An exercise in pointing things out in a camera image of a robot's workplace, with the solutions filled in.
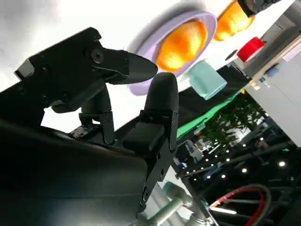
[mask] purple plate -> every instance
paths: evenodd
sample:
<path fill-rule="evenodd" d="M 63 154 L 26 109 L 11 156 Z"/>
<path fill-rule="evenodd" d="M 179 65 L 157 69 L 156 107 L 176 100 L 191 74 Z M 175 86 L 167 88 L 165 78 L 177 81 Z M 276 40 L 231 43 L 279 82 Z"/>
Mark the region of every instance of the purple plate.
<path fill-rule="evenodd" d="M 162 25 L 159 29 L 157 29 L 141 45 L 141 47 L 136 52 L 136 54 L 143 56 L 144 58 L 147 58 L 152 62 L 155 62 L 163 39 L 178 26 L 190 20 L 196 20 L 196 19 L 205 24 L 208 31 L 208 38 L 204 47 L 198 52 L 196 57 L 192 61 L 187 62 L 182 68 L 180 68 L 177 72 L 174 73 L 176 77 L 180 76 L 201 56 L 201 54 L 204 52 L 204 50 L 211 42 L 217 27 L 217 20 L 213 14 L 199 11 L 199 10 L 194 10 L 176 16 L 175 18 L 169 20 L 167 23 Z M 144 96 L 147 94 L 150 84 L 151 84 L 151 79 L 136 84 L 130 84 L 129 89 L 136 96 Z"/>

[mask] red cap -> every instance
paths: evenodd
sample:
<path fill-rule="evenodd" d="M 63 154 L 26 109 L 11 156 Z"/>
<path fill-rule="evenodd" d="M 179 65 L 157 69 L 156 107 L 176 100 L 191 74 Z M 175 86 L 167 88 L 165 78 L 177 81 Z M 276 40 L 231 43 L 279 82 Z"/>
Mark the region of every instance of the red cap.
<path fill-rule="evenodd" d="M 252 38 L 248 43 L 246 43 L 240 51 L 238 51 L 237 56 L 243 61 L 246 62 L 250 57 L 253 57 L 259 52 L 264 46 L 263 41 L 259 38 Z"/>

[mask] orange fruit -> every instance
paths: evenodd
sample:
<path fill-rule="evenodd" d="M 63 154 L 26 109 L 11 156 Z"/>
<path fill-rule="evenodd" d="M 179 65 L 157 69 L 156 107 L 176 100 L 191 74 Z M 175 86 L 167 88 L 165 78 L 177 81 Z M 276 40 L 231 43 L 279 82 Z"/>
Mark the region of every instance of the orange fruit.
<path fill-rule="evenodd" d="M 201 21 L 180 25 L 163 40 L 156 64 L 165 71 L 176 72 L 195 58 L 207 37 L 206 26 Z"/>

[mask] red cable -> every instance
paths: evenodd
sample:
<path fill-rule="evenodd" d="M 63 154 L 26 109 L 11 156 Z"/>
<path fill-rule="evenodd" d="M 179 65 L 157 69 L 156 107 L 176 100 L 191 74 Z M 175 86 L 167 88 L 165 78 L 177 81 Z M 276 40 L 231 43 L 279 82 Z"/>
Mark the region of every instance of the red cable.
<path fill-rule="evenodd" d="M 254 215 L 249 219 L 249 221 L 245 224 L 245 226 L 251 226 L 252 223 L 258 218 L 258 216 L 260 215 L 263 207 L 264 207 L 264 196 L 261 192 L 259 192 L 260 194 L 260 204 L 256 210 L 256 212 L 254 213 Z"/>
<path fill-rule="evenodd" d="M 246 187 L 244 189 L 236 189 L 226 195 L 224 195 L 223 197 L 221 197 L 220 199 L 218 199 L 217 201 L 215 201 L 214 203 L 212 203 L 210 205 L 210 207 L 216 207 L 219 206 L 220 204 L 222 204 L 226 199 L 239 194 L 239 193 L 243 193 L 243 192 L 250 192 L 250 191 L 257 191 L 260 195 L 260 204 L 256 210 L 256 212 L 254 213 L 254 215 L 249 219 L 249 221 L 245 224 L 245 226 L 251 226 L 252 223 L 258 218 L 258 216 L 260 215 L 262 209 L 264 208 L 265 205 L 265 197 L 262 194 L 261 190 L 257 187 Z"/>

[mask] ceiling light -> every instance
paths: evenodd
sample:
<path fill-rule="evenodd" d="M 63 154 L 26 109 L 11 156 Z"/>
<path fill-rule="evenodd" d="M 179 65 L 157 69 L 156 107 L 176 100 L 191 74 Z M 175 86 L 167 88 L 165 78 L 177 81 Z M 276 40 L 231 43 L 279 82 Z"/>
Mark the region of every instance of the ceiling light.
<path fill-rule="evenodd" d="M 279 165 L 280 167 L 284 167 L 284 166 L 285 166 L 285 161 L 280 161 L 280 162 L 278 162 L 278 165 Z"/>
<path fill-rule="evenodd" d="M 221 213 L 237 214 L 237 212 L 234 210 L 227 210 L 227 209 L 219 208 L 219 207 L 210 207 L 210 209 L 213 211 L 216 211 L 216 212 L 221 212 Z"/>

